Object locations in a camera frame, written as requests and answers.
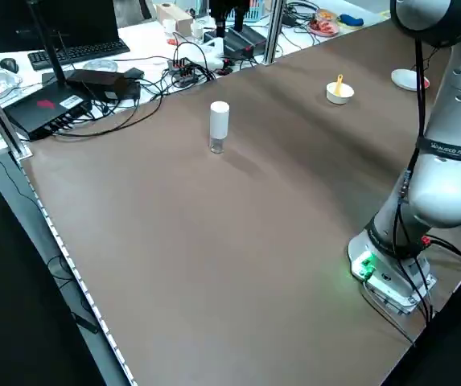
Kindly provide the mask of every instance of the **white bowl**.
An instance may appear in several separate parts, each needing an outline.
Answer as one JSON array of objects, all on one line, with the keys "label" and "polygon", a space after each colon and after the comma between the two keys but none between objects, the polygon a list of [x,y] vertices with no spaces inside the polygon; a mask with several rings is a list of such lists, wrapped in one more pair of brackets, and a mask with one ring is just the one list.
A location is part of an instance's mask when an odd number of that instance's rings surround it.
[{"label": "white bowl", "polygon": [[[391,80],[396,86],[408,91],[416,91],[416,72],[404,68],[391,72]],[[430,82],[425,78],[425,88],[429,88]]]},{"label": "white bowl", "polygon": [[340,96],[334,94],[337,82],[327,84],[327,99],[335,105],[344,105],[353,97],[353,88],[345,83],[341,84]]}]

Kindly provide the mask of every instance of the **white label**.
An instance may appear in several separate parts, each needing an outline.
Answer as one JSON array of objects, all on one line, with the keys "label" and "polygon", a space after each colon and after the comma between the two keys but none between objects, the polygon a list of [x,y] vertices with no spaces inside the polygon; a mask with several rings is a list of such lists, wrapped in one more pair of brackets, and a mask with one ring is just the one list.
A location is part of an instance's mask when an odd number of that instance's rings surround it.
[{"label": "white label", "polygon": [[73,107],[79,105],[84,100],[76,95],[71,95],[68,99],[65,99],[60,102],[60,105],[65,109],[72,109]]},{"label": "white label", "polygon": [[118,99],[115,92],[105,91],[105,96],[109,99]]}]

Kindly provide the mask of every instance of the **computer monitor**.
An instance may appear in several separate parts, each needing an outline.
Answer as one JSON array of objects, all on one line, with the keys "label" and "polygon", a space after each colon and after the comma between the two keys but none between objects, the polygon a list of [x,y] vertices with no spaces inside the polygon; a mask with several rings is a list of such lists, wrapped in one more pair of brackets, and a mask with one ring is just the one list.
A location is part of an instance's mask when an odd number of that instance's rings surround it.
[{"label": "computer monitor", "polygon": [[[40,0],[40,12],[56,47],[119,39],[113,0]],[[43,49],[27,0],[0,0],[0,52]]]}]

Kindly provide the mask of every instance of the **white bottle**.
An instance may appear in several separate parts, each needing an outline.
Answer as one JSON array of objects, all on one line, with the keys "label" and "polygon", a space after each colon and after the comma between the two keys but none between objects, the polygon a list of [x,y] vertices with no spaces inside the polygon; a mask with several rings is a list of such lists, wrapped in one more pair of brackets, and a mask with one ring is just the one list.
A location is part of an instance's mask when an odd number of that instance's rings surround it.
[{"label": "white bottle", "polygon": [[223,101],[211,103],[210,149],[215,154],[223,153],[223,142],[228,134],[230,106]]}]

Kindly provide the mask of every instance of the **black box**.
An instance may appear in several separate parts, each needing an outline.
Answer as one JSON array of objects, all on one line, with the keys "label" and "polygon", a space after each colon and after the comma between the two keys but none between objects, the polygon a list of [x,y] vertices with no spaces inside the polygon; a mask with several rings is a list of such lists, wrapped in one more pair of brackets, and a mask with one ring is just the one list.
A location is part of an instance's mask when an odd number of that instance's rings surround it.
[{"label": "black box", "polygon": [[119,101],[125,98],[132,80],[120,72],[75,70],[68,78],[68,85],[98,101]]}]

